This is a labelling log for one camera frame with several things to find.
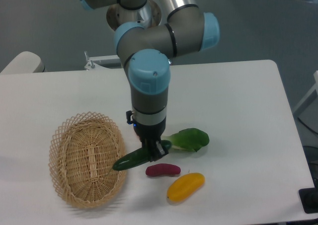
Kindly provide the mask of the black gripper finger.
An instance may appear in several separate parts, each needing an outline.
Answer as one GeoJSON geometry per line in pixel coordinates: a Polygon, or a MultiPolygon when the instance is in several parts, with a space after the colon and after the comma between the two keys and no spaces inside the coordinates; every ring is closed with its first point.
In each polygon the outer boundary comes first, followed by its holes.
{"type": "Polygon", "coordinates": [[[144,139],[144,141],[142,142],[142,148],[147,153],[147,158],[151,158],[151,145],[152,141],[149,139],[144,139]]]}
{"type": "Polygon", "coordinates": [[[164,147],[159,141],[153,141],[150,145],[150,161],[157,161],[166,155],[164,147]]]}

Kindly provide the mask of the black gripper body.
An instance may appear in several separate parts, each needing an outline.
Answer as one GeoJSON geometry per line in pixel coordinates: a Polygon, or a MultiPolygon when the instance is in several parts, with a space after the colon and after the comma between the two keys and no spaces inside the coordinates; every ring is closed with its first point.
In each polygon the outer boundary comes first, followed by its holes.
{"type": "Polygon", "coordinates": [[[127,123],[133,125],[143,148],[156,146],[156,142],[161,142],[161,135],[166,124],[166,117],[163,117],[163,112],[165,110],[156,114],[143,114],[134,110],[126,112],[127,123]]]}

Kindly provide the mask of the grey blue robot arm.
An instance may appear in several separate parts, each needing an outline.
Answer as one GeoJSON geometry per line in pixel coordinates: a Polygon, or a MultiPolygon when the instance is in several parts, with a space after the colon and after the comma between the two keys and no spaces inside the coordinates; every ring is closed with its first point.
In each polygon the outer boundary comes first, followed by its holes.
{"type": "Polygon", "coordinates": [[[87,9],[115,4],[120,8],[114,47],[131,89],[132,110],[126,117],[149,162],[168,154],[161,135],[166,122],[169,60],[214,47],[220,39],[217,18],[201,12],[195,0],[160,1],[167,12],[166,23],[152,26],[148,0],[80,0],[87,9]]]}

